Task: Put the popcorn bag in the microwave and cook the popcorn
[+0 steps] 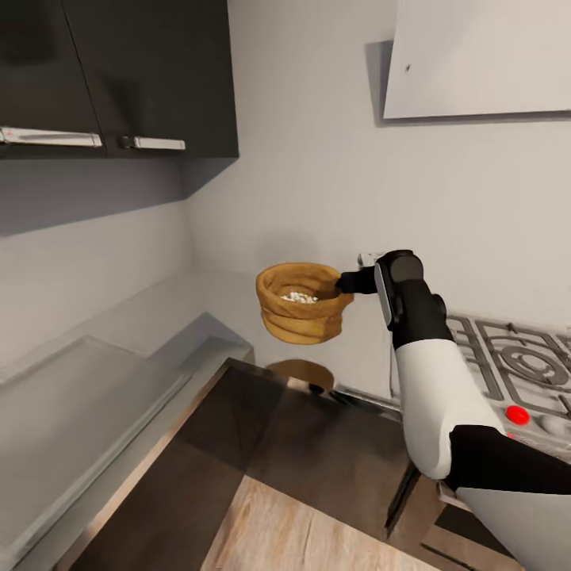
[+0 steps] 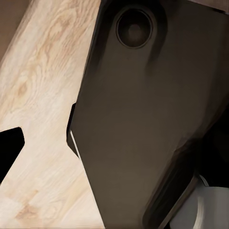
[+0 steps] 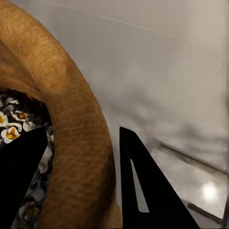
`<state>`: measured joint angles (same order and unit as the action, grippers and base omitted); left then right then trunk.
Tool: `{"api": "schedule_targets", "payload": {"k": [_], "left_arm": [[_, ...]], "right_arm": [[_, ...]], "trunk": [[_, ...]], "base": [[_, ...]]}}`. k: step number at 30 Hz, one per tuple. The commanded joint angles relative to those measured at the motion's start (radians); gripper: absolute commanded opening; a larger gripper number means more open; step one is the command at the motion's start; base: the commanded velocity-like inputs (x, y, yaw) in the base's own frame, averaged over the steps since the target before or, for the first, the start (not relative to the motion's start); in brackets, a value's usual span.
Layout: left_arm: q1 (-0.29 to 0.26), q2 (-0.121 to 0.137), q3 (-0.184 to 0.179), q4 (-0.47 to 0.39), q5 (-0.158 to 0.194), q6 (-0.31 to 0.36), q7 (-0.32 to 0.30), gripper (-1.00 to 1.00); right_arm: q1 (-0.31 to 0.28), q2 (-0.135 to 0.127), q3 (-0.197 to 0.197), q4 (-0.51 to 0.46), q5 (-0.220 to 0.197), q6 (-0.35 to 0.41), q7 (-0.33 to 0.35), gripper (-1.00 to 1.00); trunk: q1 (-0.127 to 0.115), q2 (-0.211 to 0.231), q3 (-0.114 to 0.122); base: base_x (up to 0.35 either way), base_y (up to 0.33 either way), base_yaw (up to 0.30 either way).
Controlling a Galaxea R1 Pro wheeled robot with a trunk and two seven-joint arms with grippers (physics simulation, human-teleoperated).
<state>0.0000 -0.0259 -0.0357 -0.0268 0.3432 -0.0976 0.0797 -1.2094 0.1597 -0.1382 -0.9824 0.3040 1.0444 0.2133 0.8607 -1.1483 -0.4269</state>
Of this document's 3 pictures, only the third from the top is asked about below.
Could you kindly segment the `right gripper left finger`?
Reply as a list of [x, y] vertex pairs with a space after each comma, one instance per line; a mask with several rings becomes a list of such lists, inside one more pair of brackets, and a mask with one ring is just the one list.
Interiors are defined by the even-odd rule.
[[0, 229], [11, 229], [47, 145], [40, 127], [0, 148]]

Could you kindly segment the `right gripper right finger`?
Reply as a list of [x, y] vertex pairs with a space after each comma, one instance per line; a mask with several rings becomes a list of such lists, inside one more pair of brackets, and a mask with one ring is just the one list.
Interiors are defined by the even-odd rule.
[[[200, 229], [138, 135], [120, 128], [123, 229]], [[131, 160], [149, 212], [138, 210]]]

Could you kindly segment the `popcorn bag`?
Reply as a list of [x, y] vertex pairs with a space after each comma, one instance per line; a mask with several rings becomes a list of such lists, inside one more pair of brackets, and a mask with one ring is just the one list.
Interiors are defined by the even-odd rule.
[[112, 229], [116, 170], [101, 107], [58, 40], [8, 0], [0, 0], [0, 94], [53, 127], [54, 160], [36, 229]]

